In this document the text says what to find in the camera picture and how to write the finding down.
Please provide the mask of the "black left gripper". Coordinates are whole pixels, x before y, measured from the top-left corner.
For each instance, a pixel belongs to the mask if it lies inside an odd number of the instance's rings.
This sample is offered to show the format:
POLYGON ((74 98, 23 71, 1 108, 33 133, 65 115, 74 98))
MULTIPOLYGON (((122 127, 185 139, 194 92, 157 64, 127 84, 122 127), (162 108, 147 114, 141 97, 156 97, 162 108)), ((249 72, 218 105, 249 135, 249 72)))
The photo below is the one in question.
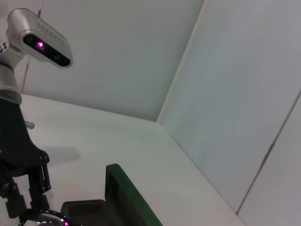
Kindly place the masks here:
POLYGON ((25 212, 24 197, 12 176, 28 174, 31 207, 49 210, 45 195, 51 189, 49 156, 32 142, 20 106, 4 99, 0 99, 0 162, 4 163, 0 164, 0 197, 7 198, 10 218, 25 212))

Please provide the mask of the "black glasses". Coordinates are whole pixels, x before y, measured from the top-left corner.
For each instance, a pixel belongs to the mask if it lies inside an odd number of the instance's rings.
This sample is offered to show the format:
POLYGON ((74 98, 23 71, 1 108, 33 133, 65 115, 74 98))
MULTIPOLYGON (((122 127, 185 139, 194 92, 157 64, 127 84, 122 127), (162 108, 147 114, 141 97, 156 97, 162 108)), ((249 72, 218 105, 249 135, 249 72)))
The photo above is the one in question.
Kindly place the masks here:
POLYGON ((28 209, 19 217, 18 226, 73 226, 73 224, 57 211, 28 209))

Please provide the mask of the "green glasses case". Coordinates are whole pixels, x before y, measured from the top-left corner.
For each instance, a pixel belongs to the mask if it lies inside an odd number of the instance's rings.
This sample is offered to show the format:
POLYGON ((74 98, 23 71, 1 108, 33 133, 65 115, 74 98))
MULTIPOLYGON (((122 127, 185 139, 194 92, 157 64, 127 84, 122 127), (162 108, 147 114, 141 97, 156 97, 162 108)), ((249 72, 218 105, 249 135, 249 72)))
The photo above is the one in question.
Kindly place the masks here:
POLYGON ((66 226, 163 226, 118 164, 106 166, 105 199, 64 202, 66 226))

